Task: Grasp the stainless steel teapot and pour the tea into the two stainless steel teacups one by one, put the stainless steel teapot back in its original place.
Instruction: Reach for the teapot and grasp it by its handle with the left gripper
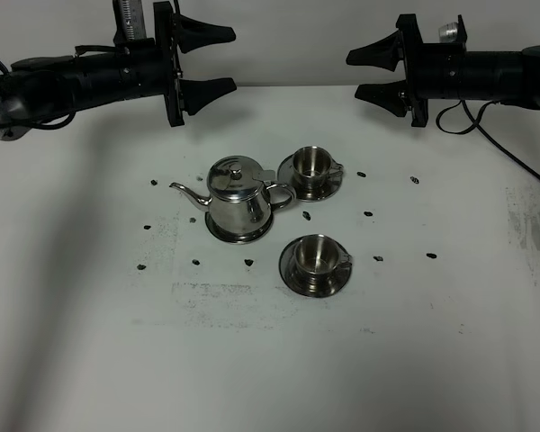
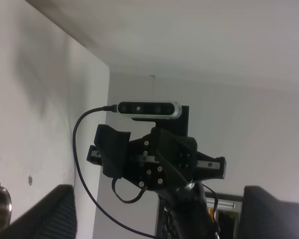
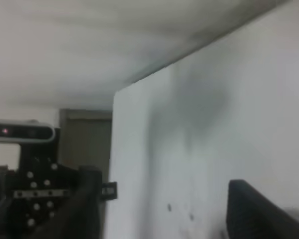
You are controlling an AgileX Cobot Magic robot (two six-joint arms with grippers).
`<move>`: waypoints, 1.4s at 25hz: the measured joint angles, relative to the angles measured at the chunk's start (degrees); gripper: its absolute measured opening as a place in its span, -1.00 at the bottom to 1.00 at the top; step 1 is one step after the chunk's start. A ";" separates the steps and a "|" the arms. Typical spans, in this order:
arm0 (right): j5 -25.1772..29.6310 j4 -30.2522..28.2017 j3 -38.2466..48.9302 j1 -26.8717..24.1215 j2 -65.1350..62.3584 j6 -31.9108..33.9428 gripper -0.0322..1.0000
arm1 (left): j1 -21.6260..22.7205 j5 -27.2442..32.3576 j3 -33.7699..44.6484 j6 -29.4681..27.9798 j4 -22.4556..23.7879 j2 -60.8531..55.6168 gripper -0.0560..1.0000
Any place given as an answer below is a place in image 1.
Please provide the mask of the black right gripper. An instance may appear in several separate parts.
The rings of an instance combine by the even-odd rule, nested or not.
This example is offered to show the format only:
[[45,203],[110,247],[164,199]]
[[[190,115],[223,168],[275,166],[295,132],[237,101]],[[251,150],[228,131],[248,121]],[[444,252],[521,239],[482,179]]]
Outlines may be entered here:
[[405,80],[386,84],[362,84],[355,90],[355,99],[374,104],[396,117],[406,116],[407,105],[412,115],[412,127],[428,124],[428,100],[417,95],[416,73],[420,65],[423,40],[414,13],[401,14],[395,31],[390,36],[359,49],[352,49],[346,56],[349,66],[368,66],[394,71],[402,60]]

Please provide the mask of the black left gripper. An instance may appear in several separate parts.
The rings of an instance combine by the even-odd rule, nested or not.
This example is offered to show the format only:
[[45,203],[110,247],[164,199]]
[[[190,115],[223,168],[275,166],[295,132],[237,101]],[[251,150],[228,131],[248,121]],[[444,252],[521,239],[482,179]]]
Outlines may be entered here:
[[[182,126],[185,123],[176,89],[178,68],[173,23],[175,11],[169,1],[160,1],[153,4],[153,13],[156,44],[161,54],[166,116],[171,127]],[[231,27],[200,22],[183,15],[179,23],[177,45],[182,53],[235,40],[235,32]],[[237,90],[237,85],[230,77],[205,81],[182,79],[179,87],[183,110],[189,115],[196,115],[208,104]]]

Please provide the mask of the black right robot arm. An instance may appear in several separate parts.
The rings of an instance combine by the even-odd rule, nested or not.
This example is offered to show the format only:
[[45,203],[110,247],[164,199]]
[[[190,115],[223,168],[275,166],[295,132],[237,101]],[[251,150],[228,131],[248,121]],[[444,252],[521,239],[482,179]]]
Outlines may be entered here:
[[540,45],[521,51],[469,51],[464,21],[443,27],[437,43],[425,43],[413,13],[399,16],[390,36],[351,50],[349,66],[393,71],[405,77],[386,84],[362,84],[355,98],[397,117],[412,116],[412,126],[428,124],[431,100],[486,101],[540,110]]

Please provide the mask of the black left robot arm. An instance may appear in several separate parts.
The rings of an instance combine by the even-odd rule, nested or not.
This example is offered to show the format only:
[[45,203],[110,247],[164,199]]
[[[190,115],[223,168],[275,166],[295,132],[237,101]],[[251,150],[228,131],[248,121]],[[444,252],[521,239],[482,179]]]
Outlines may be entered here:
[[161,1],[153,4],[155,34],[149,37],[141,2],[115,1],[112,8],[116,33],[110,46],[79,45],[69,56],[27,58],[10,67],[0,61],[0,140],[54,131],[79,112],[158,95],[170,126],[178,127],[186,115],[236,91],[230,77],[186,79],[179,59],[233,42],[232,28],[188,18],[178,2]]

